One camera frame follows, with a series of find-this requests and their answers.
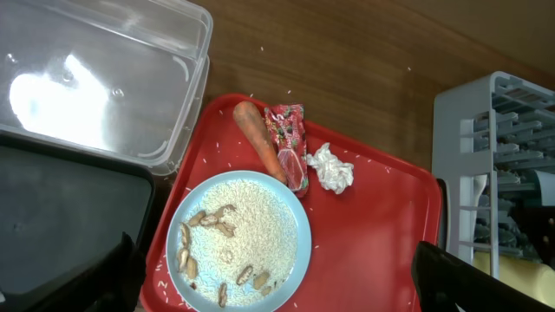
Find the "red plastic tray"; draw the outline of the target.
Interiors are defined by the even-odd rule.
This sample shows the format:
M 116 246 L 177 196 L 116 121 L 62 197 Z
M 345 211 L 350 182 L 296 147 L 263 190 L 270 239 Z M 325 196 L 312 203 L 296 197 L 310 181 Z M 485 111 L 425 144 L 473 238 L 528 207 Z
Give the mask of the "red plastic tray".
M 177 207 L 204 180 L 231 170 L 262 171 L 257 154 L 236 126 L 232 111 L 241 94 L 208 104 L 197 123 L 147 255 L 140 300 L 149 311 L 185 311 L 167 268 L 166 240 Z M 416 245 L 438 237 L 441 192 L 433 175 L 313 122 L 311 151 L 329 143 L 354 167 L 343 193 L 324 190 L 315 173 L 302 205 L 310 223 L 311 256 L 293 295 L 279 311 L 416 311 L 410 267 Z

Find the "blue plate with rice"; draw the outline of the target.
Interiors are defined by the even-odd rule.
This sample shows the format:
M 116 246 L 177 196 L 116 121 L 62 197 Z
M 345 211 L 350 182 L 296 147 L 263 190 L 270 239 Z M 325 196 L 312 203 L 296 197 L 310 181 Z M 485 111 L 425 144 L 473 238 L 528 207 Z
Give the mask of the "blue plate with rice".
M 299 199 L 253 171 L 218 174 L 178 205 L 166 263 L 180 300 L 196 311 L 276 311 L 308 270 L 311 231 Z

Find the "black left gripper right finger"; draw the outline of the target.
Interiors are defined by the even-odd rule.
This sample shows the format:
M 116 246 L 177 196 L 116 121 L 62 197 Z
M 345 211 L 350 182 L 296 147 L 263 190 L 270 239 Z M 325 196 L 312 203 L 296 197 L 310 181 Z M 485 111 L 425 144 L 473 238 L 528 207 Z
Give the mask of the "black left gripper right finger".
M 542 302 L 426 241 L 416 246 L 411 276 L 423 312 L 547 311 Z

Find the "black plastic bin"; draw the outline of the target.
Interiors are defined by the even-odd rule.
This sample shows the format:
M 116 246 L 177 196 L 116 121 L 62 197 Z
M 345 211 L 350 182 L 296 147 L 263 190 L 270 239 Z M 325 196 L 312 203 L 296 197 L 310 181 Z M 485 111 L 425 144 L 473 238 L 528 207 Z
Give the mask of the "black plastic bin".
M 155 184 L 141 167 L 3 133 L 1 292 L 22 295 L 144 238 Z

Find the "red snack wrapper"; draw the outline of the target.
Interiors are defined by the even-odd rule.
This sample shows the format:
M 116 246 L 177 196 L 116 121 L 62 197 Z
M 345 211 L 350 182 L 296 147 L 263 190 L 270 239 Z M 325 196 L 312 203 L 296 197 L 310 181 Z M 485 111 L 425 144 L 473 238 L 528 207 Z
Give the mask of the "red snack wrapper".
M 309 188 L 304 105 L 266 107 L 264 119 L 271 141 L 277 148 L 277 159 L 284 169 L 287 186 L 302 198 Z

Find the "orange carrot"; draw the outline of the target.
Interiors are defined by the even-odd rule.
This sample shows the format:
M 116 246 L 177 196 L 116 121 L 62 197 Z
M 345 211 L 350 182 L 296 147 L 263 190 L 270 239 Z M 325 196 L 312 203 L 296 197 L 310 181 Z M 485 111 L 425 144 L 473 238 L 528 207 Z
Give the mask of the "orange carrot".
M 279 163 L 270 134 L 258 108 L 250 101 L 241 101 L 233 109 L 233 119 L 258 154 L 266 171 L 274 179 L 287 184 L 284 169 Z

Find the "grey dishwasher rack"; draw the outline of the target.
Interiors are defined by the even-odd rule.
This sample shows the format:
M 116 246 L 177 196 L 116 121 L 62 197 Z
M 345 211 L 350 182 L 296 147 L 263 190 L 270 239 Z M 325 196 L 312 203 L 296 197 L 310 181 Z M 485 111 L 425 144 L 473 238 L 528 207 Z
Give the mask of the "grey dishwasher rack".
M 432 173 L 446 185 L 447 252 L 472 263 L 485 251 L 499 277 L 499 226 L 511 203 L 542 207 L 535 171 L 554 174 L 553 91 L 496 71 L 435 97 Z M 488 181 L 473 207 L 473 177 L 481 174 Z

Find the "yellow plastic cup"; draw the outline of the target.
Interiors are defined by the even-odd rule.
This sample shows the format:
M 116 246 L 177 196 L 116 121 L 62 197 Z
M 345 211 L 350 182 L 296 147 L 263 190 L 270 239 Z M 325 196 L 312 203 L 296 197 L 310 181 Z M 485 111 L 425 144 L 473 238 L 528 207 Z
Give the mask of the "yellow plastic cup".
M 550 266 L 514 257 L 500 256 L 499 279 L 523 294 L 554 307 L 555 273 Z

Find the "clear plastic bin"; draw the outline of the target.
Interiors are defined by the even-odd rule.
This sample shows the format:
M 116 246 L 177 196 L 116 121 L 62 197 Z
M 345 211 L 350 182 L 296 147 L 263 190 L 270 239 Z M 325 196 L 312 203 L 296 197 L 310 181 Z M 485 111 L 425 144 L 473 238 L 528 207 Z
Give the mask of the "clear plastic bin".
M 2 0 L 1 128 L 167 176 L 199 116 L 212 29 L 187 0 Z

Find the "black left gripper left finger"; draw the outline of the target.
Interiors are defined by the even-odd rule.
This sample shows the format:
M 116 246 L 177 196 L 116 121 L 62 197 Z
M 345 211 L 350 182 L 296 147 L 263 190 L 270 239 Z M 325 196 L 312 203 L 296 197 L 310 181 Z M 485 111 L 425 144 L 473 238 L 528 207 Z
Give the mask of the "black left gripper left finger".
M 1 292 L 1 311 L 133 311 L 146 259 L 127 234 L 104 257 L 22 295 Z

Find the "crumpled white tissue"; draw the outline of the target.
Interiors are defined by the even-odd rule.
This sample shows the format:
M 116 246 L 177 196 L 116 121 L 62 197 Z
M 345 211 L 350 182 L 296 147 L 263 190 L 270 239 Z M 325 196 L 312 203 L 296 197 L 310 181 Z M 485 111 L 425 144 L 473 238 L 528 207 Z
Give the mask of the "crumpled white tissue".
M 339 195 L 354 182 L 354 165 L 342 162 L 330 151 L 330 143 L 321 145 L 313 154 L 306 157 L 307 165 L 317 172 L 323 189 Z

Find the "white plastic spoon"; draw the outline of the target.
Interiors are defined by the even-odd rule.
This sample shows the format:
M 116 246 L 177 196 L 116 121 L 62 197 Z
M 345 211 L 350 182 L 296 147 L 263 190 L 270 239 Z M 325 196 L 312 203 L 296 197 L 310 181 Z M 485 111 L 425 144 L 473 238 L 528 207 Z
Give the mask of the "white plastic spoon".
M 488 181 L 488 176 L 486 174 L 481 174 L 473 177 L 473 207 L 478 207 L 480 202 L 480 196 L 486 188 Z M 474 241 L 474 232 L 476 227 L 477 211 L 471 211 L 471 230 L 470 230 L 470 241 Z

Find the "light blue bowl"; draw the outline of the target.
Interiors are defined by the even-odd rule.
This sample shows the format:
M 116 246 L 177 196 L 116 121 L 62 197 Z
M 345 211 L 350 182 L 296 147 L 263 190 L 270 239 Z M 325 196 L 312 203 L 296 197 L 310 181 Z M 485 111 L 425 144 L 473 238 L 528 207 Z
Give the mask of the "light blue bowl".
M 542 206 L 555 205 L 555 175 L 553 173 L 535 171 Z

